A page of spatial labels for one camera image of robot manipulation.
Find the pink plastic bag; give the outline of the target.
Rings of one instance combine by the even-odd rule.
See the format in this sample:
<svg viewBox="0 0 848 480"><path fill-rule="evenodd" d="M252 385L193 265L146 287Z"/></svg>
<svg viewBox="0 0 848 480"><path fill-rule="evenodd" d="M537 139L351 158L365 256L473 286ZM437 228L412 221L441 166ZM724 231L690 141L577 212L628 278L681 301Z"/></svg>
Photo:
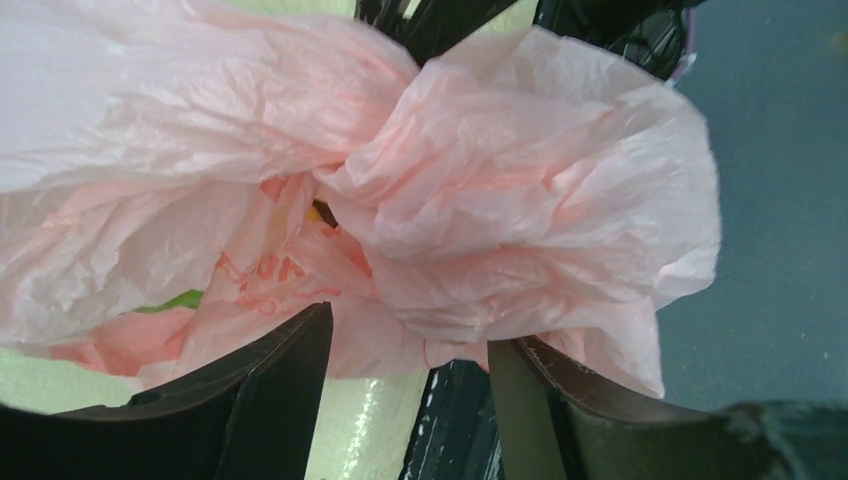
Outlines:
<svg viewBox="0 0 848 480"><path fill-rule="evenodd" d="M657 311L721 243L706 123L541 29L418 66L336 15L1 5L1 343L149 388L314 303L328 372L535 336L664 393Z"/></svg>

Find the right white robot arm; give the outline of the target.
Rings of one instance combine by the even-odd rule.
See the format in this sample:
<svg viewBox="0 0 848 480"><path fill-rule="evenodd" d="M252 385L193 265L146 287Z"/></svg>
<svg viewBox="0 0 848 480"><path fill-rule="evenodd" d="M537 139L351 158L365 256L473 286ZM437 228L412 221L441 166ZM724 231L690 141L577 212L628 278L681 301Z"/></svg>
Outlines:
<svg viewBox="0 0 848 480"><path fill-rule="evenodd" d="M403 45L420 65L504 13L510 0L356 1L354 16ZM532 24L582 40L675 83L694 62L699 1L537 1Z"/></svg>

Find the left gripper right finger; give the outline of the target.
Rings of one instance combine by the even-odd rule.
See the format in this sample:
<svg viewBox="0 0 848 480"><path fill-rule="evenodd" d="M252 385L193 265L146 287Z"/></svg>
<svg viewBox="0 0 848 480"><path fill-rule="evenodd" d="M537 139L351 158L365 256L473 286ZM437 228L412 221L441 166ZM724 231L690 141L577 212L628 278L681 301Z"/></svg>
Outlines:
<svg viewBox="0 0 848 480"><path fill-rule="evenodd" d="M625 388L533 337L488 345L509 479L843 479L847 406L687 409Z"/></svg>

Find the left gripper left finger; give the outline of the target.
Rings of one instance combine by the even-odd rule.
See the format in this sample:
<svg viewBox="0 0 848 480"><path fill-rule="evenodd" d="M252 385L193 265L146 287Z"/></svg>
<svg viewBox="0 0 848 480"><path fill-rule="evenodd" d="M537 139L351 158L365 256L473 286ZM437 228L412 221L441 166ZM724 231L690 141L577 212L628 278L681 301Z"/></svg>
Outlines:
<svg viewBox="0 0 848 480"><path fill-rule="evenodd" d="M120 407L1 409L5 479L302 479L333 332L329 304Z"/></svg>

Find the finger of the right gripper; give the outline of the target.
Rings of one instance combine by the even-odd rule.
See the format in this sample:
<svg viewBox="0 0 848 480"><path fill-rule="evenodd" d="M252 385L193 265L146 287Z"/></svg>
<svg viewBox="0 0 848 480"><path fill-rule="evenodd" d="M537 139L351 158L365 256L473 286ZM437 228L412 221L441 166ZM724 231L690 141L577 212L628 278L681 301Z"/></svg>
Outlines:
<svg viewBox="0 0 848 480"><path fill-rule="evenodd" d="M424 65L505 12L517 0L421 0L404 16L408 1L357 0L355 18L402 45Z"/></svg>

